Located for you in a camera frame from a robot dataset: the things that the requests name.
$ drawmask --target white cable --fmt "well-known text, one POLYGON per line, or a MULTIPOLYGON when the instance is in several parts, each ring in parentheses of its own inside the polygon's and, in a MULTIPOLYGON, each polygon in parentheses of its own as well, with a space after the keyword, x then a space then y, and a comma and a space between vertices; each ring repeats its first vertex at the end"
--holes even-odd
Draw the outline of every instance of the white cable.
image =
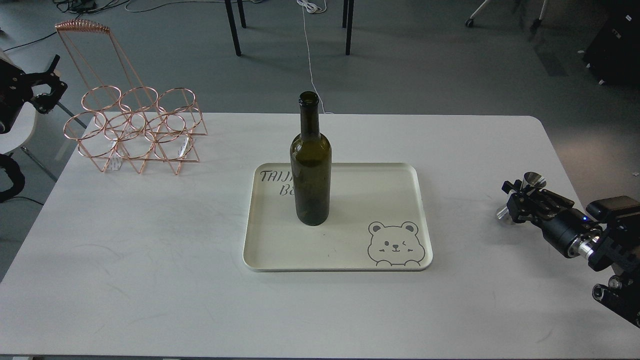
POLYGON ((308 0, 296 0, 298 5, 302 6, 307 10, 308 13, 323 13, 326 11, 326 0, 324 0, 324 9, 320 8, 320 6, 310 3, 308 0))
POLYGON ((305 9, 303 8, 303 10, 302 10, 302 24, 303 24, 303 27, 305 29, 305 40, 307 41, 307 58, 309 59, 309 75, 311 75, 311 86, 313 86, 314 91, 318 95, 318 99, 320 100, 320 107, 322 107, 323 114, 326 114, 327 112, 324 111, 324 102, 322 101, 322 97, 320 97, 320 94, 318 93, 318 90, 316 89, 316 84, 314 84, 314 73, 311 71, 311 50, 309 49, 309 37, 307 37, 307 20, 305 19, 305 17, 306 17, 305 9))

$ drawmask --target wire wine rack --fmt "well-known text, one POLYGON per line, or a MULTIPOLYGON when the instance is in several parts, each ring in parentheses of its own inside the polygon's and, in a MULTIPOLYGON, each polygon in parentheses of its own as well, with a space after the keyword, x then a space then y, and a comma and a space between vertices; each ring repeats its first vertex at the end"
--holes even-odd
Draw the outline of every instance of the wire wine rack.
POLYGON ((183 164, 200 161, 195 137, 208 132, 193 91, 172 88, 158 94, 145 86, 107 26, 74 19, 55 28, 88 89, 81 99, 85 111, 64 126, 65 137, 77 142, 81 156, 91 159, 101 172, 119 170, 126 162, 139 174, 153 161, 167 163, 175 175, 183 164), (130 88, 122 92, 117 86, 106 85, 71 41, 70 32, 107 35, 130 88), (89 69, 99 86, 89 85, 80 64, 89 69), (77 120, 88 124, 84 133, 73 130, 71 124, 77 120))

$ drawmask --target black cable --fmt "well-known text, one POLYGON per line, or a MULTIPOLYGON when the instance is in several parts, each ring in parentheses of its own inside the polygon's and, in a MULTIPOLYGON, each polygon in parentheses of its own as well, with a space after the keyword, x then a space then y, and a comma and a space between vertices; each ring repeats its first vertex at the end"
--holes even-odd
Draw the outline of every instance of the black cable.
POLYGON ((33 201, 33 202, 35 202, 36 204, 39 204, 39 205, 44 206, 44 204, 43 204, 43 203, 41 203, 40 201, 33 200, 32 198, 30 198, 30 197, 26 197, 26 196, 14 196, 14 197, 12 197, 11 199, 6 199, 6 200, 5 200, 5 202, 6 202, 6 201, 9 201, 9 200, 17 200, 17 199, 25 199, 25 200, 33 201))
POLYGON ((99 12, 103 12, 104 10, 108 10, 108 9, 113 9, 116 8, 120 5, 124 5, 127 4, 129 2, 129 0, 124 0, 122 2, 120 2, 120 0, 110 0, 107 5, 104 5, 101 8, 97 8, 97 9, 76 9, 72 6, 72 4, 74 4, 76 1, 74 0, 61 0, 61 1, 56 1, 56 0, 51 0, 56 7, 58 8, 58 10, 60 10, 60 12, 62 13, 77 13, 77 14, 95 14, 95 13, 99 13, 99 12), (60 8, 61 5, 66 5, 67 8, 66 9, 62 9, 60 8))
POLYGON ((6 52, 6 51, 9 51, 9 50, 17 49, 17 48, 19 48, 19 47, 23 47, 23 46, 27 46, 27 45, 34 44, 34 43, 36 43, 36 42, 38 42, 38 41, 43 41, 43 40, 44 40, 44 39, 46 39, 46 38, 50 38, 50 37, 52 37, 52 36, 53 36, 53 35, 55 35, 55 34, 56 34, 56 32, 54 31, 54 32, 52 32, 51 34, 49 34, 49 35, 47 35, 47 36, 45 36, 45 37, 43 37, 43 38, 39 38, 38 40, 34 40, 34 41, 32 41, 32 42, 28 42, 28 43, 26 43, 26 44, 22 44, 22 45, 18 45, 18 46, 10 47, 10 48, 8 48, 8 49, 5 49, 4 51, 6 52))

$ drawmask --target bottle neck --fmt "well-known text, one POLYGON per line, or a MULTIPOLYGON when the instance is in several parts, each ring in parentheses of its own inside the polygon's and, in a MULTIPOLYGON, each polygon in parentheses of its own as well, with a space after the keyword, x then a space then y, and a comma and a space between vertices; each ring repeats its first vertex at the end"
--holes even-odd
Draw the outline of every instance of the bottle neck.
POLYGON ((300 138, 303 141, 320 139, 317 105, 300 106, 300 138))

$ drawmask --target bottle mouth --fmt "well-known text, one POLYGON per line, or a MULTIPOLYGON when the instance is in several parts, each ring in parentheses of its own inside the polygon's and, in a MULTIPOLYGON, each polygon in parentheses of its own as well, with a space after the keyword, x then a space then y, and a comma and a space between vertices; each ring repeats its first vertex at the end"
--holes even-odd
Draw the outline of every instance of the bottle mouth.
POLYGON ((317 106, 318 105, 318 95, 313 91, 305 91, 300 94, 300 98, 298 99, 300 106, 317 106))

